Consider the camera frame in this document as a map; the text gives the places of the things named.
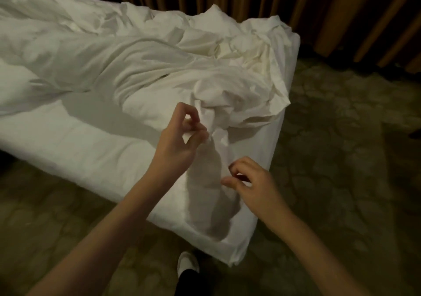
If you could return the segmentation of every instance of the patterned carpet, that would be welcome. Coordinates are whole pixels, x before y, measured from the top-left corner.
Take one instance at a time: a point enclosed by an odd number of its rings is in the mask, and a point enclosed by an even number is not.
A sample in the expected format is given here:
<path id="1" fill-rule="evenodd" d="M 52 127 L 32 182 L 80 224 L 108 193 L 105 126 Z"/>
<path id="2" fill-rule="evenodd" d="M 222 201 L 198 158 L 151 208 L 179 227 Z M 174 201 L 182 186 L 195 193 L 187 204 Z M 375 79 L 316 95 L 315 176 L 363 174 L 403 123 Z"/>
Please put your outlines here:
<path id="1" fill-rule="evenodd" d="M 271 172 L 292 209 L 373 295 L 420 295 L 421 85 L 300 59 Z M 113 207 L 1 156 L 0 294 L 23 295 Z M 105 295 L 172 295 L 192 247 L 148 224 Z M 259 223 L 243 262 L 200 255 L 215 295 L 319 295 L 292 252 Z"/>

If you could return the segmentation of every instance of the person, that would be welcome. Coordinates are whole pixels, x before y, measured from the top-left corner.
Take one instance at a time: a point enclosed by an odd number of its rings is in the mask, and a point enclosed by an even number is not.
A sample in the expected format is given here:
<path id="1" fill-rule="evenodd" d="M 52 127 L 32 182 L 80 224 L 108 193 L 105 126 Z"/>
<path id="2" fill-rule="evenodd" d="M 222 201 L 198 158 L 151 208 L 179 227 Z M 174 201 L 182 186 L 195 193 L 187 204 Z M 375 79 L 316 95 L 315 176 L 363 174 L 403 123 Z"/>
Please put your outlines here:
<path id="1" fill-rule="evenodd" d="M 184 143 L 182 136 L 188 131 L 193 134 Z M 197 109 L 178 103 L 145 175 L 28 295 L 100 295 L 125 251 L 141 233 L 146 217 L 192 164 L 198 146 L 208 137 Z M 229 170 L 232 176 L 224 177 L 221 183 L 236 190 L 250 210 L 285 241 L 323 295 L 368 295 L 310 228 L 292 213 L 268 171 L 248 157 L 236 160 Z M 177 295 L 208 293 L 198 272 L 196 259 L 182 253 Z"/>

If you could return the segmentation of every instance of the brown curtain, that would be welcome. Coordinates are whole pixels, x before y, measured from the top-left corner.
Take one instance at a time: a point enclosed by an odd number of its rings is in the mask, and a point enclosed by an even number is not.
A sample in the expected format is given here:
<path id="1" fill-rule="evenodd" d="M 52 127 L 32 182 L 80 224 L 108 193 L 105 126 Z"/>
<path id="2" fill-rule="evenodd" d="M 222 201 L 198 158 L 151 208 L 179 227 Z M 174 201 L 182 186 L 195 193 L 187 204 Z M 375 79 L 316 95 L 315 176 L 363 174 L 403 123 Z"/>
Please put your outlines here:
<path id="1" fill-rule="evenodd" d="M 204 12 L 217 4 L 241 22 L 278 14 L 322 56 L 421 71 L 421 0 L 123 0 L 158 10 Z"/>

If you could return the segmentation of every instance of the white duvet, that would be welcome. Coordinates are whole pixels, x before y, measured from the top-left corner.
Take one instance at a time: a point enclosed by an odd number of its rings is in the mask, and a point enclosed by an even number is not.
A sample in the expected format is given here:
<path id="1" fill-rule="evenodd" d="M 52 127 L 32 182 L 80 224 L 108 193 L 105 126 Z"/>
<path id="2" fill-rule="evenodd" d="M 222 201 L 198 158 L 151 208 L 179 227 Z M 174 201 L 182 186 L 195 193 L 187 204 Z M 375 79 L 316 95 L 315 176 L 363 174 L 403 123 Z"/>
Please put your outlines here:
<path id="1" fill-rule="evenodd" d="M 274 53 L 291 51 L 289 36 L 277 16 L 239 24 L 215 5 L 191 17 L 130 3 L 0 0 L 0 115 L 92 91 L 160 131 L 177 102 L 194 105 L 210 139 L 178 181 L 196 206 L 174 212 L 221 240 L 238 211 L 236 193 L 219 184 L 233 159 L 227 128 L 268 124 L 289 104 L 285 60 Z"/>

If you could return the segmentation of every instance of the shoe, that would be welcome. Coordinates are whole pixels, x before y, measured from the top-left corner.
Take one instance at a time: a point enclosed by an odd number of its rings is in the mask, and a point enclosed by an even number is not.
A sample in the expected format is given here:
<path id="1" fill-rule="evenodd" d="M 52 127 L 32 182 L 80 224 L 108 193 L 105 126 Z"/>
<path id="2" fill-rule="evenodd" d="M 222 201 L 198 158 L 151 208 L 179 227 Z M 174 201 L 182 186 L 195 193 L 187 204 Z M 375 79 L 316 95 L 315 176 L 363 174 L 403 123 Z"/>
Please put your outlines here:
<path id="1" fill-rule="evenodd" d="M 180 278 L 182 272 L 187 269 L 192 269 L 196 272 L 199 272 L 199 263 L 197 262 L 196 257 L 189 252 L 182 252 L 178 258 L 177 264 L 177 274 Z"/>

